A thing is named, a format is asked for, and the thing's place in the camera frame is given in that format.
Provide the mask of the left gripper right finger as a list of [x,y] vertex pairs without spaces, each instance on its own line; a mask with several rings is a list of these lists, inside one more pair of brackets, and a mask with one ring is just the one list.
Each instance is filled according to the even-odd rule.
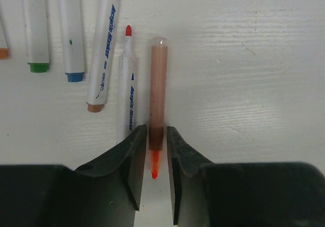
[[167,128],[177,226],[324,226],[324,176],[300,162],[216,164]]

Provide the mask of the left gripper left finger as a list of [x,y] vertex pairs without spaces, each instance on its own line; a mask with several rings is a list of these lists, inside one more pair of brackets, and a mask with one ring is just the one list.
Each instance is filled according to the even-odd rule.
[[2,165],[1,226],[133,226],[140,209],[147,128],[71,170]]

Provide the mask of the red capped marker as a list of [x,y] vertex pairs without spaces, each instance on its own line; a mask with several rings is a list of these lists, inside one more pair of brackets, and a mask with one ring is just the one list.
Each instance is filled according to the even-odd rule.
[[122,142],[136,124],[138,59],[133,47],[133,30],[125,29],[123,52],[119,57],[116,143]]

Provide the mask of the brown capped marker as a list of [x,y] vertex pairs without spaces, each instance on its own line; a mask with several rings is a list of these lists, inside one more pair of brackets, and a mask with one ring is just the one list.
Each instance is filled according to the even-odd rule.
[[87,91],[87,110],[102,111],[106,100],[116,41],[120,0],[100,0]]

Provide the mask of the orange highlighter pen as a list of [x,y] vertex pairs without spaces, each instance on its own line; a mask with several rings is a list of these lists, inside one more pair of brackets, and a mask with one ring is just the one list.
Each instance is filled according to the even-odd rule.
[[158,177],[160,155],[163,149],[167,63],[167,39],[153,38],[150,64],[149,116],[149,151],[153,179]]

